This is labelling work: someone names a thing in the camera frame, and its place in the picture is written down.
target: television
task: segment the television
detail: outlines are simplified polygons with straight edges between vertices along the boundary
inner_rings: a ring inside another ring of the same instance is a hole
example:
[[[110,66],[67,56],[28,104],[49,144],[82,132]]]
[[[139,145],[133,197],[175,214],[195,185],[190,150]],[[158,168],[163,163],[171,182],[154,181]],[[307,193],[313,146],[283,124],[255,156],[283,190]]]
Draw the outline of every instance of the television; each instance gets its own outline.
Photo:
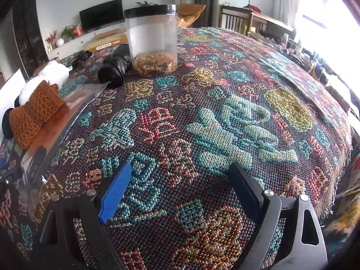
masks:
[[[80,11],[82,29],[87,32],[115,21],[124,20],[122,1],[113,0]]]

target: blue gripper pad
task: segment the blue gripper pad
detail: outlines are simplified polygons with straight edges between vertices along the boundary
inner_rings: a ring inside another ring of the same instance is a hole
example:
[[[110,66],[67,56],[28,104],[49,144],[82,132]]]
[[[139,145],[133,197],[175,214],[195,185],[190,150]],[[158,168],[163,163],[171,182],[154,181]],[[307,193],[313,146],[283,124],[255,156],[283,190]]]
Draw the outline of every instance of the blue gripper pad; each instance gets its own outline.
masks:
[[[3,169],[6,165],[6,159],[5,158],[0,158],[0,169]]]
[[[106,223],[109,218],[114,216],[130,179],[131,165],[129,162],[125,162],[101,200],[99,219],[102,223]]]

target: metal screw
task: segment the metal screw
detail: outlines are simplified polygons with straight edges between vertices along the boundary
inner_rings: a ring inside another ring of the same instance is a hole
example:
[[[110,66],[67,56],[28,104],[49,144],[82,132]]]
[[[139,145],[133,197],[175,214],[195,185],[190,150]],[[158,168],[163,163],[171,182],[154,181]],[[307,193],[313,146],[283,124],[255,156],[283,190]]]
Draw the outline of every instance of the metal screw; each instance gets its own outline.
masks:
[[[271,196],[274,195],[274,192],[271,191],[271,190],[269,190],[269,189],[266,189],[266,190],[264,191],[264,194],[265,194],[266,196],[268,196],[268,197],[271,197]]]
[[[51,197],[52,201],[58,201],[60,199],[60,195],[59,194],[55,194]]]
[[[94,196],[96,194],[96,190],[95,189],[89,189],[86,191],[86,194],[88,196]]]
[[[307,195],[305,195],[305,194],[301,194],[300,199],[303,200],[304,202],[306,202],[306,201],[309,200],[309,197]]]
[[[11,184],[14,181],[14,178],[12,176],[8,176],[8,178],[5,180],[5,183],[7,185]]]

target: potted plant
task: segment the potted plant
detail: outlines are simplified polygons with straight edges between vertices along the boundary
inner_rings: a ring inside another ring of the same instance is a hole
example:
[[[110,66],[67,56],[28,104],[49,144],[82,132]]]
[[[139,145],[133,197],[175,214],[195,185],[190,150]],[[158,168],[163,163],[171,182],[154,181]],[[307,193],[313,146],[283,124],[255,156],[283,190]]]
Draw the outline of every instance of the potted plant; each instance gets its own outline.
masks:
[[[138,4],[139,7],[159,5],[159,4],[155,4],[154,2],[148,3],[147,1],[144,1],[143,3],[141,3],[141,2],[136,2],[136,4]]]
[[[71,41],[74,39],[73,35],[73,25],[65,26],[64,30],[61,33],[61,37],[64,39],[65,42]]]
[[[80,24],[78,26],[76,26],[76,25],[72,26],[73,38],[78,38],[78,37],[82,36],[82,34],[83,34],[83,30],[82,30],[82,26]]]

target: blanket fringe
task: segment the blanket fringe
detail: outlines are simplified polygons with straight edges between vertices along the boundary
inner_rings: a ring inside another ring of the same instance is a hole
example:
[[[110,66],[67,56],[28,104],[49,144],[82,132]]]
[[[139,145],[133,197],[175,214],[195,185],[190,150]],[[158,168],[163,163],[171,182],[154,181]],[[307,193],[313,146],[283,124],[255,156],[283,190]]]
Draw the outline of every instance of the blanket fringe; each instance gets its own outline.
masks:
[[[351,127],[351,139],[353,138],[354,136],[354,129]],[[338,177],[337,177],[337,180],[335,181],[335,186],[334,186],[334,190],[333,190],[333,196],[332,196],[332,200],[330,202],[330,205],[325,209],[325,211],[323,212],[323,214],[321,216],[319,216],[319,223],[322,225],[325,221],[325,219],[327,217],[329,217],[329,215],[332,215],[332,207],[335,203],[335,197],[336,197],[336,191],[338,189],[338,185],[339,185],[339,182],[341,180],[341,178],[343,177],[343,175],[345,174],[345,171],[350,163],[350,160],[351,160],[351,153],[352,153],[352,150],[353,150],[353,147],[352,145],[350,146],[350,150],[345,158],[345,161],[343,163],[343,166],[342,166],[342,170],[341,172],[339,173]]]

